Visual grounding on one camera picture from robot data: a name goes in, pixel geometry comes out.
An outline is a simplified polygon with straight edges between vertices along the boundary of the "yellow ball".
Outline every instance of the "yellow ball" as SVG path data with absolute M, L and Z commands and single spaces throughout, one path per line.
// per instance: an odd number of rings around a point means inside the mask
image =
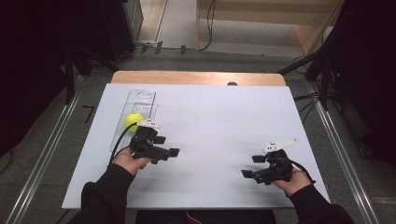
M 145 118 L 143 118 L 143 116 L 141 114 L 139 114 L 139 113 L 128 114 L 125 117 L 125 128 L 128 127 L 129 125 L 133 124 L 133 123 L 142 121 L 144 119 Z M 134 126 L 132 126 L 132 128 L 129 129 L 129 131 L 134 133 L 134 132 L 136 132 L 136 129 L 137 129 L 137 125 L 134 125 Z

